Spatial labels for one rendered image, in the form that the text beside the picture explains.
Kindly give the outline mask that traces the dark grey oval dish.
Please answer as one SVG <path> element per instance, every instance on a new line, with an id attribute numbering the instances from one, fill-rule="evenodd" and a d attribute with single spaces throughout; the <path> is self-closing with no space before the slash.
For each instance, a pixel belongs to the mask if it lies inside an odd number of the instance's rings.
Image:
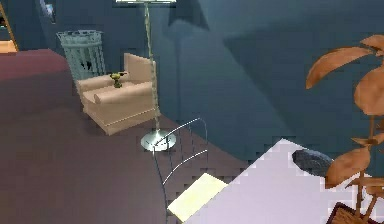
<path id="1" fill-rule="evenodd" d="M 319 177 L 325 177 L 333 159 L 314 150 L 301 149 L 292 154 L 293 162 L 303 171 Z"/>

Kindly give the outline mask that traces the framed wall picture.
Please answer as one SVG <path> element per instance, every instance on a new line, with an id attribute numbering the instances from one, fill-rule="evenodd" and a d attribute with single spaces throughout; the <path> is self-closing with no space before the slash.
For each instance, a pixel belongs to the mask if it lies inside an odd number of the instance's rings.
<path id="1" fill-rule="evenodd" d="M 47 17 L 52 24 L 56 23 L 55 9 L 52 3 L 46 3 L 45 0 L 39 0 L 42 13 Z"/>

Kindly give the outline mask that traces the pale lilac table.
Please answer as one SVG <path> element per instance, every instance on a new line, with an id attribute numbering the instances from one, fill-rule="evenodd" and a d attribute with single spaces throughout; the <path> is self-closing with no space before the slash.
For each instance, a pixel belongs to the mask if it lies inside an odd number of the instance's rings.
<path id="1" fill-rule="evenodd" d="M 278 141 L 184 224 L 326 224 L 336 203 L 353 208 L 357 188 L 326 189 L 293 163 L 301 148 Z"/>

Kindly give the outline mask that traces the small green yellow toy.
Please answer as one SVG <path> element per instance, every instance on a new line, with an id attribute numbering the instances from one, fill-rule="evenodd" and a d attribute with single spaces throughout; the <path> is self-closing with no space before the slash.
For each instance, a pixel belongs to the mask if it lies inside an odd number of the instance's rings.
<path id="1" fill-rule="evenodd" d="M 117 72 L 117 73 L 111 73 L 110 74 L 110 78 L 114 81 L 113 86 L 115 88 L 121 88 L 122 87 L 122 83 L 120 81 L 120 78 L 125 76 L 125 75 L 126 75 L 126 72 Z"/>

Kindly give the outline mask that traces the orange leaved house plant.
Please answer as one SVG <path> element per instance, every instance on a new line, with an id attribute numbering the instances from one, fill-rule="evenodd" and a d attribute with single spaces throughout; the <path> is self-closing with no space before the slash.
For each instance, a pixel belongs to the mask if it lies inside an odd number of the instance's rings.
<path id="1" fill-rule="evenodd" d="M 369 117 L 369 136 L 354 137 L 359 145 L 338 156 L 325 175 L 325 187 L 331 189 L 346 182 L 357 188 L 356 208 L 350 210 L 337 203 L 330 224 L 384 224 L 371 218 L 378 199 L 384 199 L 384 177 L 367 177 L 371 149 L 384 143 L 384 34 L 375 34 L 361 41 L 359 47 L 341 47 L 319 57 L 310 68 L 305 87 L 310 89 L 332 71 L 361 57 L 373 54 L 382 65 L 369 71 L 356 85 L 355 105 Z"/>

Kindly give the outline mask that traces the silver floor lamp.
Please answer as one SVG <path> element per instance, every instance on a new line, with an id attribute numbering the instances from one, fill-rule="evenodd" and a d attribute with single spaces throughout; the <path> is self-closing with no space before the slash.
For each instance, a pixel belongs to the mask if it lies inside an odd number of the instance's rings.
<path id="1" fill-rule="evenodd" d="M 152 101 L 155 112 L 155 129 L 141 139 L 141 145 L 145 150 L 152 153 L 165 151 L 173 147 L 176 143 L 176 137 L 169 131 L 160 128 L 160 109 L 158 102 L 158 87 L 157 87 L 157 72 L 152 50 L 152 36 L 151 36 L 151 20 L 150 20 L 150 5 L 170 5 L 174 4 L 176 0 L 113 0 L 117 7 L 128 7 L 141 5 L 144 7 L 144 26 L 146 30 L 148 56 L 151 66 L 151 82 L 152 82 Z"/>

